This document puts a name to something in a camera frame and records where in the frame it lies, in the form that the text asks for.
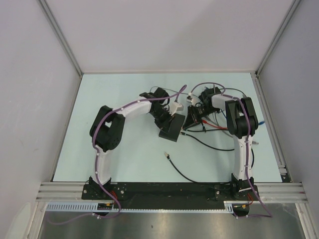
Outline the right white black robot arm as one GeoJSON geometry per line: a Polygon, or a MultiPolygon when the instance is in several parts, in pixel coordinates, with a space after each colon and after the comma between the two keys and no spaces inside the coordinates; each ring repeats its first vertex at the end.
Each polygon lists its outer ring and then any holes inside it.
{"type": "Polygon", "coordinates": [[[202,118],[212,113],[223,111],[226,114],[226,128],[234,140],[235,156],[230,195],[241,200],[254,185],[252,141],[258,128],[258,120],[252,99],[226,95],[218,87],[205,89],[199,99],[200,105],[192,104],[187,107],[187,117],[182,129],[187,130],[203,123],[202,118]]]}

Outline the black ethernet cable teal boot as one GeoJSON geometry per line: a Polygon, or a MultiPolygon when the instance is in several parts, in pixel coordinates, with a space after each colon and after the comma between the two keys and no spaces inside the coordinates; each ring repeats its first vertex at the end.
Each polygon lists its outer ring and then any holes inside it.
{"type": "Polygon", "coordinates": [[[183,136],[188,136],[194,140],[196,140],[197,142],[199,142],[200,144],[210,148],[210,149],[213,149],[213,150],[217,150],[217,151],[223,151],[223,152],[230,152],[230,151],[234,151],[235,149],[221,149],[221,148],[216,148],[216,147],[213,147],[211,145],[208,145],[206,143],[204,143],[203,141],[199,140],[198,138],[196,138],[195,136],[193,135],[190,135],[190,134],[187,134],[185,132],[181,132],[180,135],[183,135],[183,136]]]}

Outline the black network switch box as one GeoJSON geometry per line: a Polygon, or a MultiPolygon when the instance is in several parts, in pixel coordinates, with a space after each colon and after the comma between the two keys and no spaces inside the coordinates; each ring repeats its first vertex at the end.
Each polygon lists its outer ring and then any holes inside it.
{"type": "Polygon", "coordinates": [[[170,127],[168,129],[168,132],[164,132],[161,130],[159,132],[159,137],[173,142],[177,142],[182,126],[184,124],[184,120],[184,115],[175,114],[174,119],[172,120],[170,127]]]}

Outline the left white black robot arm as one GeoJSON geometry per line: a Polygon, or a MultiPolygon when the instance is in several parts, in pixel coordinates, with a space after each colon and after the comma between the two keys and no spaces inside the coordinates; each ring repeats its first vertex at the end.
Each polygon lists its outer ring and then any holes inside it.
{"type": "Polygon", "coordinates": [[[173,114],[166,108],[170,96],[164,89],[157,88],[155,92],[144,92],[138,99],[120,108],[113,109],[102,106],[91,126],[90,136],[92,146],[96,150],[94,174],[96,183],[93,194],[99,199],[109,196],[111,180],[110,160],[108,154],[121,142],[125,122],[140,115],[151,114],[160,132],[169,133],[174,120],[173,114]]]}

